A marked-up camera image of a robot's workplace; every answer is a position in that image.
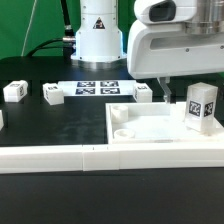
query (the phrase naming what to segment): white plastic base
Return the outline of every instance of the white plastic base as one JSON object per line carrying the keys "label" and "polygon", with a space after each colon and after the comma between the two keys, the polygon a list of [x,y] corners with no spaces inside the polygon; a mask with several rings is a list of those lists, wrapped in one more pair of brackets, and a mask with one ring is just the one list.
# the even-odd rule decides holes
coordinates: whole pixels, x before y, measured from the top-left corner
{"label": "white plastic base", "polygon": [[[114,106],[128,107],[128,121],[113,122]],[[171,143],[171,142],[222,142],[224,143],[224,128],[214,119],[209,135],[186,127],[186,103],[127,103],[107,104],[107,136],[109,144],[132,143]],[[123,130],[123,136],[117,137],[117,130]],[[132,131],[135,137],[130,138]]]}

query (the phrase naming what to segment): black table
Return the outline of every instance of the black table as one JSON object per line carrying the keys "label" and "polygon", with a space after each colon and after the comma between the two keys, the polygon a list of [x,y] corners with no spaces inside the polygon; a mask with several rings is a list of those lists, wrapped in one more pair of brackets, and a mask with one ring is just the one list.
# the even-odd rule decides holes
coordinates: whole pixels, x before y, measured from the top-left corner
{"label": "black table", "polygon": [[[131,79],[125,67],[93,72],[61,57],[14,57],[0,61],[0,74],[1,89],[13,80],[29,82],[29,93],[18,104],[5,103],[1,91],[6,125],[0,146],[106,144],[105,103],[134,102],[131,96],[66,97],[65,104],[51,107],[42,96],[46,82]],[[140,81],[153,89],[154,101],[162,101],[156,80]],[[223,78],[176,77],[170,86],[177,100],[184,100],[187,86],[199,81],[221,85]],[[222,124],[223,108],[218,100],[216,118]],[[0,176],[0,199],[3,224],[222,224],[224,169],[8,174]]]}

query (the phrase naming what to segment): green backdrop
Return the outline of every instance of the green backdrop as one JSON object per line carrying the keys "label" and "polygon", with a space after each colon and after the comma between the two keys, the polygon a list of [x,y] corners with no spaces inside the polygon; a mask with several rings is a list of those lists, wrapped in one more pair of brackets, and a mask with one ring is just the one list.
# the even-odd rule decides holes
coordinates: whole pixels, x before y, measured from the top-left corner
{"label": "green backdrop", "polygon": [[[124,34],[124,51],[127,50],[130,26],[135,20],[134,2],[135,0],[118,1],[118,27]],[[80,1],[67,0],[67,3],[71,23],[76,31],[80,27]],[[0,59],[21,55],[33,4],[34,0],[0,0]],[[40,43],[63,35],[60,0],[38,0],[25,54]],[[62,52],[60,49],[44,50],[36,55],[62,55]]]}

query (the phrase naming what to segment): white block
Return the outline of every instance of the white block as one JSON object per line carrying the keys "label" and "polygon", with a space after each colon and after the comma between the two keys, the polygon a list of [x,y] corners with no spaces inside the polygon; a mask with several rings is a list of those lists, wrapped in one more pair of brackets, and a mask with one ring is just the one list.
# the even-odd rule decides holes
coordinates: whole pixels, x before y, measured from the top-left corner
{"label": "white block", "polygon": [[44,98],[50,105],[64,103],[64,93],[56,83],[46,83],[43,85]]}
{"label": "white block", "polygon": [[0,131],[2,130],[4,126],[3,117],[2,117],[2,111],[0,110]]}
{"label": "white block", "polygon": [[27,95],[28,83],[26,81],[13,81],[4,89],[5,102],[19,102]]}
{"label": "white block", "polygon": [[213,129],[218,88],[205,83],[188,87],[185,125],[202,133]]}
{"label": "white block", "polygon": [[135,83],[133,88],[133,97],[137,103],[151,103],[152,90],[146,83]]}

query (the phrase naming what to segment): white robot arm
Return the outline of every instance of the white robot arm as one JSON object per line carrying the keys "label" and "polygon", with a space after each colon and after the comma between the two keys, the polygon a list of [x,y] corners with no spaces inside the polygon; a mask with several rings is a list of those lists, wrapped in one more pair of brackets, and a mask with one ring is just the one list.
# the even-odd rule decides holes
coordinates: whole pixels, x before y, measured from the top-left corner
{"label": "white robot arm", "polygon": [[136,0],[128,40],[135,79],[224,71],[224,1]]}

